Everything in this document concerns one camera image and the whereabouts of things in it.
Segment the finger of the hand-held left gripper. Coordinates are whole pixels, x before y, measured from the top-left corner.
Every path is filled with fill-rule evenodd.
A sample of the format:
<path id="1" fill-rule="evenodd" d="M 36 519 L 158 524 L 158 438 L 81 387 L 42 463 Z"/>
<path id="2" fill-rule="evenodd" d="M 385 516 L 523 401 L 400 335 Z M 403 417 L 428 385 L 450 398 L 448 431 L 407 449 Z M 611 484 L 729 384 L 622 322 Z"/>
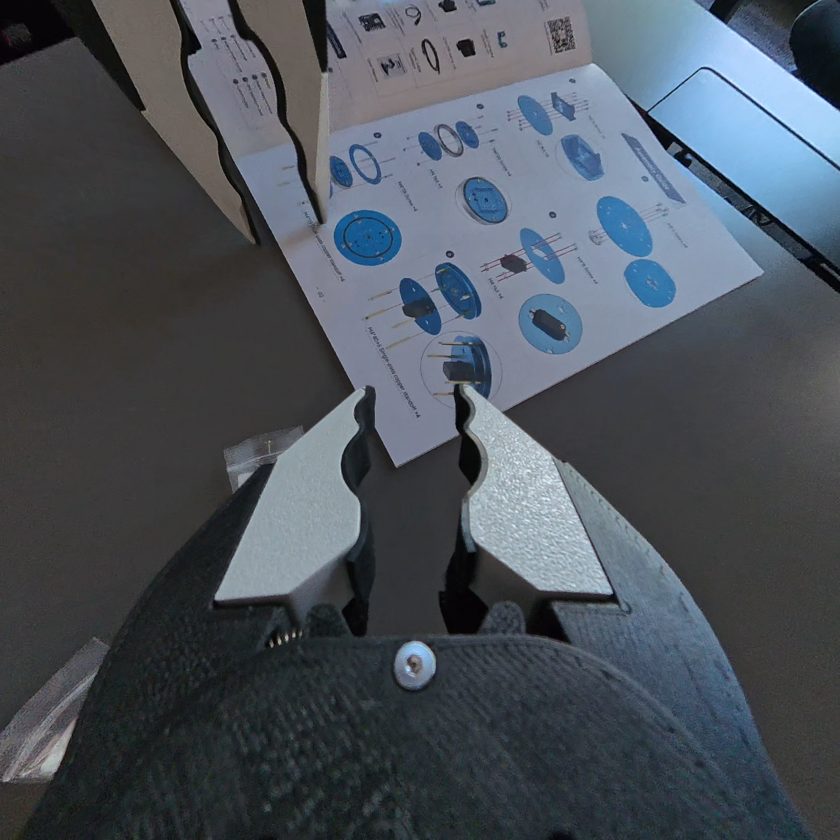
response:
<path id="1" fill-rule="evenodd" d="M 301 181 L 321 224 L 329 206 L 329 74 L 326 3 L 231 1 L 239 35 L 266 60 L 279 120 L 297 151 Z"/>
<path id="2" fill-rule="evenodd" d="M 177 2 L 94 1 L 151 127 L 246 239 L 258 243 L 244 199 L 225 172 L 216 127 L 187 81 L 190 31 Z"/>

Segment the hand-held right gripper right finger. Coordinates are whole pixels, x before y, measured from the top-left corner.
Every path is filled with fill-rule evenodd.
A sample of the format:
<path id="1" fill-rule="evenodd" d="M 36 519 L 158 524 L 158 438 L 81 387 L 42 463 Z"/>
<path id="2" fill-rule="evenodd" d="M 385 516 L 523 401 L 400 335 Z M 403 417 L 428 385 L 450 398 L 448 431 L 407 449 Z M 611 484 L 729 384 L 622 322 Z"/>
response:
<path id="1" fill-rule="evenodd" d="M 559 460 L 471 385 L 456 387 L 455 420 L 469 488 L 438 596 L 448 632 L 478 632 L 500 602 L 527 623 L 552 602 L 614 602 Z"/>

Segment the crumpled clear plastic bag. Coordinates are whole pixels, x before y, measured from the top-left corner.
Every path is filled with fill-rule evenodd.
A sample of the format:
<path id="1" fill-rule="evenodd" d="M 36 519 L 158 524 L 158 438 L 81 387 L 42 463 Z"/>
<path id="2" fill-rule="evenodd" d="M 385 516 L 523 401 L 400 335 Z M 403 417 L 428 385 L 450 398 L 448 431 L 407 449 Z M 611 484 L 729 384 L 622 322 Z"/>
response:
<path id="1" fill-rule="evenodd" d="M 14 716 L 1 735 L 1 781 L 36 784 L 57 772 L 109 646 L 94 637 Z"/>

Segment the printed assembly manual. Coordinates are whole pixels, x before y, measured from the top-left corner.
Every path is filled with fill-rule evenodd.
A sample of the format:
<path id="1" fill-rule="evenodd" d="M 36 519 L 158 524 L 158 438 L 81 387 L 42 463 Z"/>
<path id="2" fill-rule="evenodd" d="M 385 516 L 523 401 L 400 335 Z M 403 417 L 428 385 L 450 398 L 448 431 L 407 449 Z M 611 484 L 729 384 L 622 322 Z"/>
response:
<path id="1" fill-rule="evenodd" d="M 233 162 L 401 466 L 762 275 L 596 64 L 580 2 L 326 2 L 325 222 L 268 37 L 180 2 Z"/>

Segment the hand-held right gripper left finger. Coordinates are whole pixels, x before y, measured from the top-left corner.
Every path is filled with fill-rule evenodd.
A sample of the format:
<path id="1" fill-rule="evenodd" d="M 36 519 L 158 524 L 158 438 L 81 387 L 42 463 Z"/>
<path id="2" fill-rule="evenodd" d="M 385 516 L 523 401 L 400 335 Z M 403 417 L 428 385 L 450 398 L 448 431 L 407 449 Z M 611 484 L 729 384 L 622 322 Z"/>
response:
<path id="1" fill-rule="evenodd" d="M 358 489 L 371 467 L 375 390 L 347 397 L 281 454 L 216 591 L 217 606 L 274 603 L 297 624 L 331 604 L 366 633 L 375 553 Z"/>

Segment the grey desk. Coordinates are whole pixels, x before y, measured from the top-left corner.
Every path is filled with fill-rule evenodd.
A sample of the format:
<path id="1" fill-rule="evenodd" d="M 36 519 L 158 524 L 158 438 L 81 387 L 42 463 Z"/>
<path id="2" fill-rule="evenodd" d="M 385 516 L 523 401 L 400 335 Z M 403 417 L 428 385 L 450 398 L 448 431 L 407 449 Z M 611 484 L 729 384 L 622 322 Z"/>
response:
<path id="1" fill-rule="evenodd" d="M 510 411 L 662 555 L 838 838 L 838 295 L 703 185 L 752 284 Z M 276 248 L 77 40 L 2 68 L 2 727 L 352 387 Z"/>

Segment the small clear plastic bag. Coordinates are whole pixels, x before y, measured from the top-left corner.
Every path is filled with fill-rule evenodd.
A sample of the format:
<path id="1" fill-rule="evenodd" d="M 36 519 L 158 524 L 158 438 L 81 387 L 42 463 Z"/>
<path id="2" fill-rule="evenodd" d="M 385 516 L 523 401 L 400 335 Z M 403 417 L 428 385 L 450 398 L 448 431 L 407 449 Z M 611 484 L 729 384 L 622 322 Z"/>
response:
<path id="1" fill-rule="evenodd" d="M 282 428 L 246 439 L 224 450 L 227 477 L 236 492 L 261 466 L 273 464 L 278 457 L 302 436 L 302 426 Z"/>

